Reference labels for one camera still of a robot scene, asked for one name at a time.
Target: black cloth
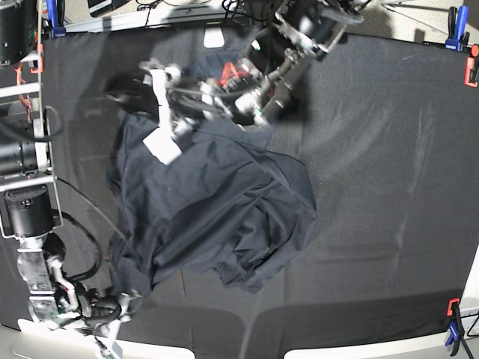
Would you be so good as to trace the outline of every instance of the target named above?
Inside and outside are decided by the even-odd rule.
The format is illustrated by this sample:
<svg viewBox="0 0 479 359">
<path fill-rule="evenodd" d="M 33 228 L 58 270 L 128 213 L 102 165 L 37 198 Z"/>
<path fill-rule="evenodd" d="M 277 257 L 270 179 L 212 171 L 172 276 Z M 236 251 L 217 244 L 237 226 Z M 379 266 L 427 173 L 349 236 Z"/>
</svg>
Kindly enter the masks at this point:
<svg viewBox="0 0 479 359">
<path fill-rule="evenodd" d="M 156 123 L 125 116 L 109 164 L 128 245 L 110 251 L 123 290 L 149 295 L 178 269 L 213 269 L 255 293 L 311 240 L 316 207 L 305 167 L 265 151 L 270 131 L 204 123 L 169 165 L 143 140 Z"/>
<path fill-rule="evenodd" d="M 225 49 L 254 31 L 224 28 Z M 67 122 L 53 143 L 56 172 L 110 216 L 106 185 L 118 108 L 106 82 L 151 57 L 189 66 L 216 52 L 202 28 L 84 34 L 45 43 L 44 101 Z M 120 338 L 182 346 L 199 359 L 283 358 L 291 349 L 402 340 L 446 331 L 479 238 L 478 89 L 463 84 L 466 55 L 414 43 L 351 36 L 314 63 L 298 91 L 296 120 L 268 150 L 308 169 L 318 226 L 307 249 L 255 295 L 225 289 L 214 271 L 178 271 L 156 286 Z M 12 85 L 11 68 L 0 83 Z M 102 242 L 112 229 L 59 184 L 62 209 Z M 66 271 L 93 257 L 65 226 Z M 0 241 L 0 323 L 29 318 L 16 270 L 17 243 Z M 86 283 L 106 287 L 108 266 Z"/>
</svg>

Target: red clamp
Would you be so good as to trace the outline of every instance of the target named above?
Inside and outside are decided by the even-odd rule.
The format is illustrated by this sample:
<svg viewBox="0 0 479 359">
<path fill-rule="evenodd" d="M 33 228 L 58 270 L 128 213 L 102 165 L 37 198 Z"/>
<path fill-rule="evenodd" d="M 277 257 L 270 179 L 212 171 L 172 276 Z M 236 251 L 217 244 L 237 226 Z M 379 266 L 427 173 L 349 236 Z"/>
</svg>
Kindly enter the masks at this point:
<svg viewBox="0 0 479 359">
<path fill-rule="evenodd" d="M 464 84 L 472 88 L 478 86 L 478 70 L 479 70 L 479 46 L 473 45 L 471 48 L 471 57 L 467 58 L 466 62 L 466 74 L 464 75 Z"/>
<path fill-rule="evenodd" d="M 448 305 L 448 316 L 452 316 L 452 304 L 454 303 L 458 303 L 460 302 L 461 300 L 459 298 L 454 298 L 454 299 L 451 299 L 449 301 L 449 305 Z"/>
<path fill-rule="evenodd" d="M 39 53 L 40 53 L 40 58 L 38 59 L 38 67 L 36 69 L 30 69 L 31 73 L 42 73 L 43 72 L 43 44 L 40 44 Z"/>
</svg>

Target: wrinkled fabric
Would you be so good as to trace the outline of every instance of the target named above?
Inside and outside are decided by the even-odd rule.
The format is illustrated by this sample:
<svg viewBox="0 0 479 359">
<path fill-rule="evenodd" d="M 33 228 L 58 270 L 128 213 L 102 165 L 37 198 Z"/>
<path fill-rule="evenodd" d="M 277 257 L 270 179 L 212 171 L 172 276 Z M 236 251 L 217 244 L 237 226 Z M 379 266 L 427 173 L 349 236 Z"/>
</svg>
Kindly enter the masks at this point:
<svg viewBox="0 0 479 359">
<path fill-rule="evenodd" d="M 110 250 L 123 290 L 147 295 L 178 269 L 213 269 L 226 287 L 257 292 L 310 241 L 316 209 L 308 173 L 265 151 L 269 133 L 213 121 L 169 166 L 143 144 L 156 124 L 127 115 L 108 180 L 129 245 Z"/>
</svg>

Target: cable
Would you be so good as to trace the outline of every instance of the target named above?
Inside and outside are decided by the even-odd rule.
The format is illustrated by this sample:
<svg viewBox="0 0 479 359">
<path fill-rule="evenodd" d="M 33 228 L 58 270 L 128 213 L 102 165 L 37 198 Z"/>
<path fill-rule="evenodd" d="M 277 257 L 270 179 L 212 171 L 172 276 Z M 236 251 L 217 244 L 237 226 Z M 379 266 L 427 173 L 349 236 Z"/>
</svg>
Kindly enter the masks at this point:
<svg viewBox="0 0 479 359">
<path fill-rule="evenodd" d="M 69 186 L 72 190 L 74 190 L 76 193 L 78 193 L 80 195 L 80 197 L 82 197 L 83 200 L 85 200 L 85 202 L 88 203 L 91 206 L 91 208 L 93 208 L 95 211 L 97 211 L 97 213 L 99 215 L 102 216 L 102 218 L 106 221 L 106 223 L 108 223 L 110 225 L 110 227 L 113 228 L 113 230 L 116 232 L 116 234 L 119 235 L 119 237 L 122 240 L 124 240 L 126 243 L 128 242 L 128 239 L 125 237 L 123 232 L 121 232 L 121 230 L 115 225 L 115 223 L 113 223 L 113 220 L 110 217 L 108 217 L 107 214 L 105 214 L 104 211 L 102 211 L 95 203 L 93 203 L 90 200 L 90 198 L 88 198 L 85 194 L 83 194 L 83 192 L 81 192 L 79 189 L 77 189 L 77 187 L 75 187 L 70 182 L 66 181 L 65 179 L 57 177 L 57 180 L 64 183 L 65 185 Z"/>
<path fill-rule="evenodd" d="M 477 338 L 477 337 L 479 337 L 479 334 L 471 334 L 471 330 L 474 329 L 474 326 L 478 323 L 478 320 L 479 320 L 479 315 L 476 316 L 476 319 L 474 320 L 474 323 L 472 323 L 471 327 L 470 327 L 469 330 L 467 331 L 467 336 L 468 336 L 468 337 L 471 337 L 471 338 Z"/>
<path fill-rule="evenodd" d="M 195 2 L 194 5 L 206 4 L 206 3 L 210 2 L 210 1 L 211 1 L 211 0 L 206 0 L 206 1 L 204 1 L 204 2 Z M 176 5 L 176 4 L 170 4 L 169 2 L 166 2 L 165 0 L 163 0 L 163 2 L 164 2 L 165 4 L 167 4 L 167 5 L 172 6 L 172 7 L 183 6 L 182 4 L 178 4 L 178 5 Z"/>
<path fill-rule="evenodd" d="M 466 350 L 466 353 L 467 353 L 469 359 L 474 359 L 474 355 L 472 355 L 471 349 L 469 348 L 469 346 L 466 342 L 466 339 L 464 339 L 464 337 L 461 337 L 460 341 L 463 344 L 463 347 Z"/>
<path fill-rule="evenodd" d="M 64 26 L 65 23 L 65 0 L 57 1 L 58 24 Z"/>
<path fill-rule="evenodd" d="M 100 298 L 97 301 L 97 305 L 92 307 L 92 312 L 97 311 L 102 313 L 100 315 L 95 315 L 91 317 L 84 317 L 83 320 L 87 326 L 95 326 L 101 324 L 108 324 L 118 319 L 121 314 L 120 303 L 113 297 L 110 298 Z M 109 314 L 103 314 L 103 311 L 110 311 Z"/>
<path fill-rule="evenodd" d="M 240 0 L 229 0 L 230 3 L 228 4 L 228 6 L 226 6 L 226 2 L 227 2 L 227 1 L 228 1 L 228 0 L 223 0 L 223 2 L 222 2 L 223 10 L 226 11 L 225 19 L 223 20 L 223 22 L 226 22 L 226 19 L 228 18 L 228 14 L 229 14 L 229 13 L 234 13 L 234 11 L 230 9 L 231 5 L 232 5 L 234 2 L 236 2 L 236 3 L 240 2 Z M 247 18 L 252 19 L 252 20 L 254 20 L 254 21 L 258 21 L 258 22 L 265 22 L 265 21 L 266 21 L 266 18 L 265 18 L 265 19 L 258 19 L 257 17 L 254 17 L 254 16 L 252 16 L 252 15 L 250 15 L 249 13 L 246 13 L 246 12 L 244 12 L 244 11 L 239 12 L 239 13 L 236 12 L 236 13 L 234 13 L 234 14 L 235 14 L 235 15 L 244 16 L 244 17 L 247 17 Z"/>
<path fill-rule="evenodd" d="M 137 11 L 143 11 L 148 9 L 147 21 L 144 24 L 144 27 L 146 28 L 148 26 L 148 22 L 150 21 L 150 13 L 152 9 L 156 9 L 159 3 L 161 3 L 163 0 L 156 0 L 149 3 L 139 2 L 138 0 L 135 0 L 135 1 L 136 1 L 136 4 L 138 4 L 138 6 L 136 7 Z"/>
<path fill-rule="evenodd" d="M 177 102 L 180 105 L 183 105 L 185 107 L 192 108 L 192 109 L 199 110 L 199 111 L 209 111 L 212 114 L 224 114 L 224 112 L 225 112 L 225 110 L 223 110 L 221 108 L 217 108 L 215 106 L 208 105 L 205 102 L 199 102 L 195 99 L 190 99 L 188 97 L 181 97 L 181 98 L 177 99 Z"/>
<path fill-rule="evenodd" d="M 273 1 L 271 1 L 270 3 L 270 8 L 269 8 L 269 12 L 268 14 L 266 15 L 266 27 L 268 28 L 268 41 L 269 41 L 269 45 L 268 45 L 268 57 L 267 57 L 267 60 L 266 60 L 266 67 L 264 69 L 264 73 L 266 75 L 268 75 L 269 73 L 269 69 L 271 67 L 271 60 L 272 60 L 272 47 L 274 46 L 274 38 L 272 36 L 272 21 L 269 19 L 271 17 L 271 13 L 274 11 L 274 8 L 275 8 L 275 3 Z"/>
<path fill-rule="evenodd" d="M 56 117 L 56 121 L 60 125 L 58 130 L 51 135 L 47 135 L 44 137 L 34 137 L 33 135 L 29 135 L 27 132 L 25 132 L 22 128 L 18 126 L 12 126 L 9 123 L 6 123 L 4 120 L 0 118 L 0 130 L 3 131 L 3 133 L 17 141 L 31 141 L 31 142 L 50 142 L 56 137 L 58 137 L 64 130 L 64 122 L 61 119 L 58 111 L 54 109 L 52 106 L 45 106 L 45 111 L 43 112 L 43 117 L 46 118 L 47 111 L 51 111 L 54 116 Z"/>
<path fill-rule="evenodd" d="M 68 281 L 76 283 L 76 282 L 81 282 L 83 280 L 87 280 L 91 277 L 93 277 L 98 270 L 100 269 L 100 266 L 102 265 L 102 247 L 98 240 L 81 224 L 79 223 L 74 217 L 69 215 L 66 212 L 61 212 L 61 215 L 63 216 L 64 219 L 66 219 L 68 222 L 70 222 L 73 226 L 77 227 L 79 230 L 83 232 L 83 234 L 86 235 L 88 239 L 90 239 L 90 242 L 93 244 L 95 247 L 95 260 L 94 264 L 91 266 L 90 269 L 87 271 L 84 271 L 83 273 L 73 275 L 72 277 L 66 278 Z"/>
<path fill-rule="evenodd" d="M 178 92 L 178 93 L 187 93 L 188 95 L 196 95 L 196 96 L 203 96 L 203 95 L 208 95 L 208 96 L 214 96 L 214 97 L 220 97 L 222 99 L 224 98 L 234 98 L 236 96 L 241 96 L 252 89 L 256 88 L 256 85 L 250 86 L 249 88 L 244 88 L 242 90 L 238 91 L 232 91 L 232 92 L 213 92 L 213 93 L 206 93 L 203 91 L 199 90 L 191 90 L 189 88 L 169 88 L 168 91 L 171 92 Z"/>
</svg>

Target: white label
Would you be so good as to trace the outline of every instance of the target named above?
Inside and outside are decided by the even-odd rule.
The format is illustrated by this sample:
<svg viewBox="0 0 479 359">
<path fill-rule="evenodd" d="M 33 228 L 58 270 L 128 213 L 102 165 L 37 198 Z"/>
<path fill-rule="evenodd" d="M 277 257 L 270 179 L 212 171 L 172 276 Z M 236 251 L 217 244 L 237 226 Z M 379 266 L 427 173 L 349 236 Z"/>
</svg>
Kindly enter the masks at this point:
<svg viewBox="0 0 479 359">
<path fill-rule="evenodd" d="M 207 49 L 217 49 L 225 45 L 222 28 L 207 28 L 204 32 L 203 46 Z"/>
<path fill-rule="evenodd" d="M 103 9 L 104 7 L 107 7 L 112 3 L 112 0 L 105 0 L 103 2 L 100 2 L 99 4 L 96 4 L 95 6 L 90 7 L 90 13 L 94 13 L 95 11 L 98 11 L 99 9 Z"/>
<path fill-rule="evenodd" d="M 150 70 L 151 77 L 153 78 L 153 92 L 155 93 L 156 100 L 158 101 L 158 115 L 159 125 L 163 126 L 165 132 L 173 135 L 171 129 L 170 118 L 171 109 L 168 99 L 166 98 L 166 73 L 162 69 Z"/>
<path fill-rule="evenodd" d="M 151 132 L 144 140 L 144 145 L 151 154 L 164 165 L 169 165 L 181 155 L 181 149 L 174 143 L 167 131 L 159 127 Z"/>
</svg>

